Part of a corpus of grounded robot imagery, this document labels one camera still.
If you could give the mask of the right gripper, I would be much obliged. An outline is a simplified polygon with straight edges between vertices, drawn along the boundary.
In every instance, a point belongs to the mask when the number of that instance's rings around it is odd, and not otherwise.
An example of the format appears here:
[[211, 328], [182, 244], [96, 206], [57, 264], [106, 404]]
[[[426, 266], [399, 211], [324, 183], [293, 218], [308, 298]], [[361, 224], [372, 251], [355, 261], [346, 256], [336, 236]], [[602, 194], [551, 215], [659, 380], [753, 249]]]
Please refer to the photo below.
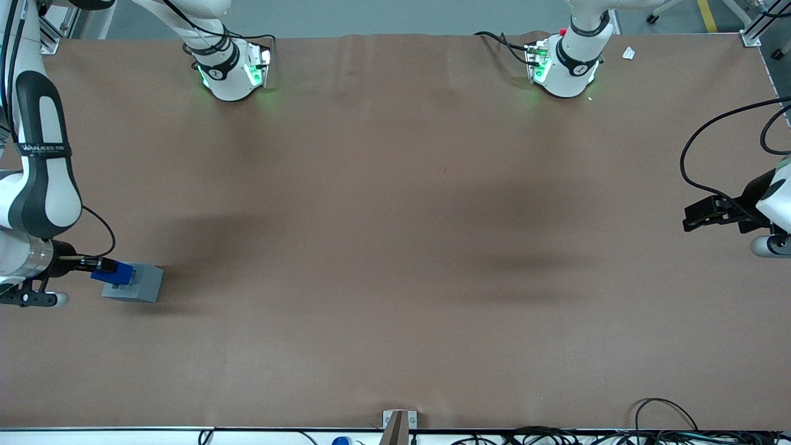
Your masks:
[[114, 274], [118, 262], [101, 256], [77, 255], [71, 244], [60, 240], [38, 239], [22, 231], [1, 230], [1, 284], [9, 290], [23, 284], [40, 282], [45, 290], [52, 279], [69, 271]]

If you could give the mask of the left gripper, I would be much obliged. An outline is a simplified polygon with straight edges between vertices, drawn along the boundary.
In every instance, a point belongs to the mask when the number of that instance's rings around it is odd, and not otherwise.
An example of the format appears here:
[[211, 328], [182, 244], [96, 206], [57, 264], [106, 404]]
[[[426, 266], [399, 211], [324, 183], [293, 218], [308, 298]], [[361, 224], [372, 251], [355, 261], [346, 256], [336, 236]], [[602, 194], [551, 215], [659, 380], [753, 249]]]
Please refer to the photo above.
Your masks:
[[685, 208], [683, 230], [703, 226], [738, 223], [741, 234], [774, 226], [790, 232], [790, 158], [784, 157], [775, 169], [750, 181], [738, 198], [750, 216], [742, 221], [740, 210], [722, 195], [710, 195]]

